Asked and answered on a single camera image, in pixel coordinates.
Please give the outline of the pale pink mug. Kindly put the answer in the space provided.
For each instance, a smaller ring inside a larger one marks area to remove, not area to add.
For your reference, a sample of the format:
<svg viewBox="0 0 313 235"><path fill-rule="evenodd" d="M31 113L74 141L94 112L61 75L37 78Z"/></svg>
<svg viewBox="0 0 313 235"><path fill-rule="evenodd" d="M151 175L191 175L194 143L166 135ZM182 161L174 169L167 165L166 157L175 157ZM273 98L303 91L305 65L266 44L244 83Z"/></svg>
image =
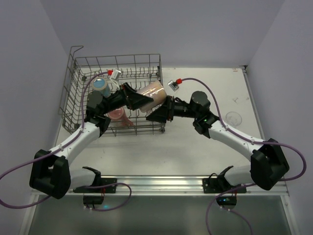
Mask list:
<svg viewBox="0 0 313 235"><path fill-rule="evenodd" d="M139 108L141 112L149 112L155 106L163 103L167 97L167 94L164 90L163 85L157 80L151 84L145 86L144 88L137 91L139 94L147 96L153 99L153 102L150 102L143 107Z"/></svg>

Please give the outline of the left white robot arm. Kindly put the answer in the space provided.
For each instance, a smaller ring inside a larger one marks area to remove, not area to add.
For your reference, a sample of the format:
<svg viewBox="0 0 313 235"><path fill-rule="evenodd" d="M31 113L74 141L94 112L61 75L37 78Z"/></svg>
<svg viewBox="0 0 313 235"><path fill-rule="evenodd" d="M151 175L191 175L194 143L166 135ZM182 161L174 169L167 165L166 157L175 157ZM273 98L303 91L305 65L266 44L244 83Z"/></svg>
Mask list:
<svg viewBox="0 0 313 235"><path fill-rule="evenodd" d="M30 187L56 199L62 198L70 189L100 188L100 171L91 167L70 170L70 165L91 142L105 133L111 122L107 113L123 106L136 110L151 102L151 97L139 94L128 83L122 84L109 97L99 91L89 93L81 126L58 146L35 154Z"/></svg>

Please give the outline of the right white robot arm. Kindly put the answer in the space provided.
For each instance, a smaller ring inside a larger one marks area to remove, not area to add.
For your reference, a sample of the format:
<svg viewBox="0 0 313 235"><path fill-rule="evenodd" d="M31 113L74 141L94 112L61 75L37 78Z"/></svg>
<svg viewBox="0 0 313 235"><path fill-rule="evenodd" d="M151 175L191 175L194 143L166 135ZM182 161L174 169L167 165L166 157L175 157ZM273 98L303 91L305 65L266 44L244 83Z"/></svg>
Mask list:
<svg viewBox="0 0 313 235"><path fill-rule="evenodd" d="M210 101L204 92L193 92L188 103L167 96L164 103L146 119L166 123L174 117L192 118L193 126L200 135L224 143L250 162L242 167L229 166L209 180L208 184L220 192L241 184L255 184L264 190L270 190L290 169L276 140L269 139L269 144L264 144L262 139L248 135L240 138L230 128L224 127L220 118L210 111Z"/></svg>

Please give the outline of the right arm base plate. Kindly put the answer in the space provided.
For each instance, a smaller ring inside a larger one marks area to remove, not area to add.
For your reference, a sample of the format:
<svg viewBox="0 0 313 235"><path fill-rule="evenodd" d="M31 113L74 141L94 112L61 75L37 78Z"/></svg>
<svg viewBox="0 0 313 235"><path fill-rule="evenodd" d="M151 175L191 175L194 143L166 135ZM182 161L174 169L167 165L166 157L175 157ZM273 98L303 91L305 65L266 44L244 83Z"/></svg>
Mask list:
<svg viewBox="0 0 313 235"><path fill-rule="evenodd" d="M212 173L207 178L202 179L203 192L220 194L230 189L239 187L240 185L232 186L224 177L225 173ZM245 188L241 188L231 192L230 196L220 196L216 199L217 204L224 209L234 209L237 205L237 194L246 193Z"/></svg>

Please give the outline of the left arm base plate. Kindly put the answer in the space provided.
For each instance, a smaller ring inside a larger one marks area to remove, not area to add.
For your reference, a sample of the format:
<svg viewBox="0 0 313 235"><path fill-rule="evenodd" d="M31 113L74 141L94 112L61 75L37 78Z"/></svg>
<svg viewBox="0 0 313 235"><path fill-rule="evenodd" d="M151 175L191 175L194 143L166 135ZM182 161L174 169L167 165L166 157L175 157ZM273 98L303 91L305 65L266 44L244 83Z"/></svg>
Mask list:
<svg viewBox="0 0 313 235"><path fill-rule="evenodd" d="M116 183L116 178L101 178L98 186L102 186L102 188L85 188L84 194L92 195L83 196L83 205L93 209L102 205L106 194L116 193Z"/></svg>

